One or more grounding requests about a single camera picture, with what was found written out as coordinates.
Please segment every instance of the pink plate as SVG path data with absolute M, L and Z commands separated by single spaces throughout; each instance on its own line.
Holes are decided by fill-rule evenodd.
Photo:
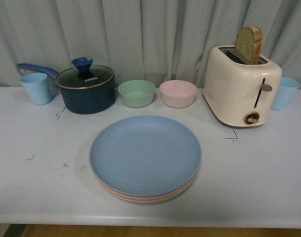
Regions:
M 191 185 L 191 183 L 194 181 L 195 177 L 196 177 L 196 174 L 192 177 L 192 179 L 190 179 L 186 184 L 184 184 L 182 187 L 178 188 L 177 190 L 174 190 L 173 192 L 170 192 L 165 195 L 157 196 L 157 197 L 132 197 L 132 196 L 123 195 L 121 193 L 118 193 L 118 192 L 106 187 L 98 179 L 97 179 L 97 181 L 108 193 L 110 193 L 111 195 L 113 195 L 117 198 L 127 200 L 127 201 L 132 201 L 132 202 L 155 203 L 155 202 L 166 201 L 166 200 L 171 199 L 171 198 L 177 196 L 178 194 L 182 193 L 186 188 L 188 188 Z

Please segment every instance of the cup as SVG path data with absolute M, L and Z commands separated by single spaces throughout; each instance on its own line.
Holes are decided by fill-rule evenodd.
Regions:
M 271 109 L 283 110 L 295 94 L 299 85 L 297 81 L 283 77 L 272 102 Z
M 28 74 L 23 76 L 20 82 L 35 105 L 44 105 L 51 101 L 51 92 L 47 74 Z

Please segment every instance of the green bowl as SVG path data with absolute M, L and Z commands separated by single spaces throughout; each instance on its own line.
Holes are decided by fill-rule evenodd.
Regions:
M 156 87 L 146 80 L 129 80 L 118 87 L 123 103 L 131 108 L 142 108 L 151 104 Z

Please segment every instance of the saucepan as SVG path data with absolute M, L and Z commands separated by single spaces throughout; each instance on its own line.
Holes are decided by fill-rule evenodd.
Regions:
M 62 72 L 28 63 L 17 64 L 20 69 L 46 73 L 59 86 L 66 108 L 76 114 L 94 114 L 111 107 L 115 101 L 113 71 L 92 65 L 85 57 L 72 60 L 75 68 Z

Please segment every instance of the glass lid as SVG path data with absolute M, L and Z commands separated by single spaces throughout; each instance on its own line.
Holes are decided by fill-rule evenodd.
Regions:
M 72 63 L 76 68 L 69 68 L 62 71 L 57 76 L 56 83 L 65 89 L 90 89 L 101 86 L 114 77 L 114 73 L 110 68 L 100 65 L 91 65 L 92 62 L 92 59 L 88 61 L 86 58 L 73 60 Z

